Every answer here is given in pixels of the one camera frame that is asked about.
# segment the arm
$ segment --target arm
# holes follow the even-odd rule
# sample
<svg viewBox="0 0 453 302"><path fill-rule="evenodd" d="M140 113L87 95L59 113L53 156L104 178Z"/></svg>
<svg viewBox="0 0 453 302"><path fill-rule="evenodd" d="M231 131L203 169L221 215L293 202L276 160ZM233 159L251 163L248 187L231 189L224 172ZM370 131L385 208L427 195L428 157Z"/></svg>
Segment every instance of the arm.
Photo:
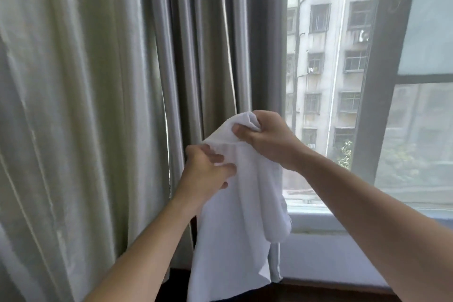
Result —
<svg viewBox="0 0 453 302"><path fill-rule="evenodd" d="M303 145L278 114L255 114L262 132L236 136L303 175L401 300L452 300L452 231Z"/></svg>
<svg viewBox="0 0 453 302"><path fill-rule="evenodd" d="M190 220L235 174L233 164L215 166L223 156L207 145L189 146L175 196L116 261L86 302L154 301L176 246Z"/></svg>

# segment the dark wooden surface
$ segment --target dark wooden surface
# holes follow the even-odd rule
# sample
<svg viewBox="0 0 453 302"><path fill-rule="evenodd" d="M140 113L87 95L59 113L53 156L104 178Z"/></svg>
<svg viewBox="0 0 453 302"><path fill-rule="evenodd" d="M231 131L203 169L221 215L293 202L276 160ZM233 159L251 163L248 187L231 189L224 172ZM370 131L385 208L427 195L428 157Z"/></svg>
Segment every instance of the dark wooden surface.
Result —
<svg viewBox="0 0 453 302"><path fill-rule="evenodd" d="M156 301L185 302L189 275L189 271L172 270L170 279L162 285ZM400 302L400 299L392 294L280 283L269 284L224 302Z"/></svg>

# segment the white towel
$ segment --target white towel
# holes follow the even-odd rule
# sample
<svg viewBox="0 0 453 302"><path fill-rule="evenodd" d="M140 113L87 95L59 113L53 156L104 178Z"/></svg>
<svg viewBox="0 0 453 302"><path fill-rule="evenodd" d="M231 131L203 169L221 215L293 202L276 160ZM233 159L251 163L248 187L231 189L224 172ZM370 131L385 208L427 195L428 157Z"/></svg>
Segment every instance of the white towel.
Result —
<svg viewBox="0 0 453 302"><path fill-rule="evenodd" d="M270 244L291 232L280 165L240 142L231 131L235 123L260 130L253 113L241 113L204 141L225 156L225 163L235 163L237 174L197 218L188 302L222 300L269 284Z"/></svg>

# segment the curtain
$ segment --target curtain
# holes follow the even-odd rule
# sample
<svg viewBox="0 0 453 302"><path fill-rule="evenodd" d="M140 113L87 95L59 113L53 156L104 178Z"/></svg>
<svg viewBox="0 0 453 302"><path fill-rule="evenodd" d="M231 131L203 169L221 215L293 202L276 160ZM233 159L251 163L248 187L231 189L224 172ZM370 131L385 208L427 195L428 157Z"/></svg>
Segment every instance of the curtain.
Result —
<svg viewBox="0 0 453 302"><path fill-rule="evenodd" d="M82 300L168 202L185 145L236 112L282 112L285 9L0 0L2 298ZM192 250L188 228L171 266ZM277 280L278 246L269 260Z"/></svg>

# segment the person's right arm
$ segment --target person's right arm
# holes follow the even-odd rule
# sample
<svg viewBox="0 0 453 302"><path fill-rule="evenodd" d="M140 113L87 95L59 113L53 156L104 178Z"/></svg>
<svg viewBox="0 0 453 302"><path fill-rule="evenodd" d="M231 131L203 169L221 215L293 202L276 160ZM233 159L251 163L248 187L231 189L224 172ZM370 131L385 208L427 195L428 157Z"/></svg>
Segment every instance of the person's right arm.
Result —
<svg viewBox="0 0 453 302"><path fill-rule="evenodd" d="M277 113L254 113L262 131L235 135L303 175L402 301L453 301L453 231L303 145Z"/></svg>

